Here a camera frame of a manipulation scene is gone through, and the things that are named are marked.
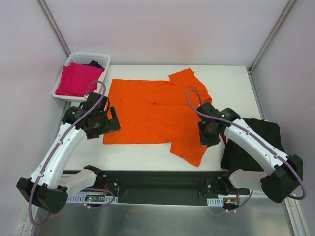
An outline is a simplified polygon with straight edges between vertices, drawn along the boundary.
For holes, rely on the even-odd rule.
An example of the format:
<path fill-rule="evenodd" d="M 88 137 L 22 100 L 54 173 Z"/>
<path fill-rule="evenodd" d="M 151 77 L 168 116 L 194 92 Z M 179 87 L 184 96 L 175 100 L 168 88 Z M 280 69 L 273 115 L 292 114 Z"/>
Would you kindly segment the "orange t shirt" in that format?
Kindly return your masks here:
<path fill-rule="evenodd" d="M 200 165 L 207 149 L 192 108 L 212 98 L 190 68 L 169 75 L 168 81 L 113 79 L 108 97 L 121 129 L 105 134 L 104 144 L 170 143 L 172 154 Z"/>

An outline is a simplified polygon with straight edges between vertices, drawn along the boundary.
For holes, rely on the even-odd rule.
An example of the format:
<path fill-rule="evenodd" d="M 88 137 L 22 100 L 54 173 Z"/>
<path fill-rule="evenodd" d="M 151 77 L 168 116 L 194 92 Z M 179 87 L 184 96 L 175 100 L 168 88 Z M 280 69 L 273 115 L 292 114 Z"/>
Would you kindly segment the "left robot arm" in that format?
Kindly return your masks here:
<path fill-rule="evenodd" d="M 105 185 L 104 172 L 97 167 L 87 165 L 65 180 L 61 176 L 83 138 L 99 138 L 119 129 L 119 120 L 109 98 L 90 93 L 78 107 L 66 110 L 48 153 L 29 178 L 18 180 L 17 189 L 30 206 L 52 214 L 59 213 L 71 195 L 87 188 L 101 191 Z"/>

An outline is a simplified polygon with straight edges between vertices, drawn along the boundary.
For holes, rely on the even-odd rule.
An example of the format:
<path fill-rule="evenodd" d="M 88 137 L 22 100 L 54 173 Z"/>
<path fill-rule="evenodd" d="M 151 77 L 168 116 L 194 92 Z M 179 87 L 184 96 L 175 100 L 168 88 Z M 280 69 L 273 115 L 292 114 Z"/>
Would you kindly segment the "white plastic basket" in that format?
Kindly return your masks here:
<path fill-rule="evenodd" d="M 74 52 L 67 58 L 52 90 L 52 96 L 68 102 L 82 102 L 90 92 L 99 92 L 111 57 L 103 53 Z"/>

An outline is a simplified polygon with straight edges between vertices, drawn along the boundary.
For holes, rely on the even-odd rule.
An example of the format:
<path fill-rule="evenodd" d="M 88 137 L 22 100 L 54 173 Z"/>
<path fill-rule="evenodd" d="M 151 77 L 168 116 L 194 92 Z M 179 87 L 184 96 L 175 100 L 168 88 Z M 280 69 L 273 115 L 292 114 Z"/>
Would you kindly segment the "pink t shirt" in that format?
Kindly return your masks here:
<path fill-rule="evenodd" d="M 83 97 L 86 95 L 89 84 L 98 80 L 103 71 L 103 69 L 88 66 L 88 64 L 72 62 L 70 66 L 63 67 L 60 85 L 55 94 Z"/>

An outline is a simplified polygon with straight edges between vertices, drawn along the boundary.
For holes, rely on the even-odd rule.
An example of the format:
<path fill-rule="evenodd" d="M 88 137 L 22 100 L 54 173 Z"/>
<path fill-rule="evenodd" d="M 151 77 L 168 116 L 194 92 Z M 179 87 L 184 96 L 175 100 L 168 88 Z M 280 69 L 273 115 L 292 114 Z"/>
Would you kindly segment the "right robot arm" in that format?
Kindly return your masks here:
<path fill-rule="evenodd" d="M 218 111 L 207 102 L 195 112 L 205 125 L 206 132 L 224 135 L 232 140 L 264 170 L 263 176 L 258 172 L 234 170 L 221 182 L 224 193 L 233 194 L 238 188 L 249 188 L 264 192 L 276 203 L 281 203 L 285 198 L 302 200 L 306 197 L 301 157 L 288 155 L 271 145 L 231 108 Z"/>

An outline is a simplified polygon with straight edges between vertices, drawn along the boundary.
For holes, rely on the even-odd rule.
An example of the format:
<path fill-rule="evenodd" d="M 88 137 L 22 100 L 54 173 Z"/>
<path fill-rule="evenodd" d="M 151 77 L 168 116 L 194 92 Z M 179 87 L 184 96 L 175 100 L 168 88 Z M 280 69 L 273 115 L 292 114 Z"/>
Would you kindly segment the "black t shirt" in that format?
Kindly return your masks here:
<path fill-rule="evenodd" d="M 265 139 L 251 129 L 243 119 L 236 119 L 229 123 L 224 135 L 250 155 L 270 175 L 275 166 L 281 166 L 287 160 L 287 154 L 272 146 Z"/>

